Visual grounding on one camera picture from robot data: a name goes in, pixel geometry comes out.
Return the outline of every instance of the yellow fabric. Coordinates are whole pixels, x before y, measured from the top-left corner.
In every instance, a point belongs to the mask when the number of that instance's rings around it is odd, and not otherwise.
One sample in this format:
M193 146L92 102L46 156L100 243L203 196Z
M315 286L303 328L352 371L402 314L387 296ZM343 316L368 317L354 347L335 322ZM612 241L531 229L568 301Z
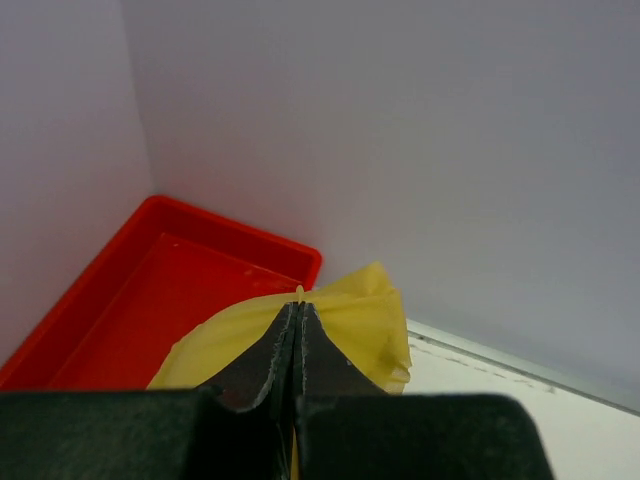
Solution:
M253 345L291 301L313 303L327 336L372 382L400 393L409 381L407 324L400 292L376 262L319 290L233 305L176 343L149 388L194 387Z

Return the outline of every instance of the red tray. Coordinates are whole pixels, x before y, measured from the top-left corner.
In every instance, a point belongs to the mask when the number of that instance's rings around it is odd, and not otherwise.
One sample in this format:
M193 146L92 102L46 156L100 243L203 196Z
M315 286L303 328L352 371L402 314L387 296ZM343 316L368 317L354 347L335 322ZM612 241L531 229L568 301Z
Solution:
M147 199L0 370L0 389L144 388L171 346L234 303L313 286L320 254Z

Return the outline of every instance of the white backdrop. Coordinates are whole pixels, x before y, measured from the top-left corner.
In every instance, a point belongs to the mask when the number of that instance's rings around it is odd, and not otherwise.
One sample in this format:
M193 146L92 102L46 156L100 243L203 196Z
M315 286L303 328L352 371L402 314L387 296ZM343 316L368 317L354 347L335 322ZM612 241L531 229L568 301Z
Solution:
M633 0L123 0L157 187L640 394Z
M0 365L150 192L117 0L0 2Z

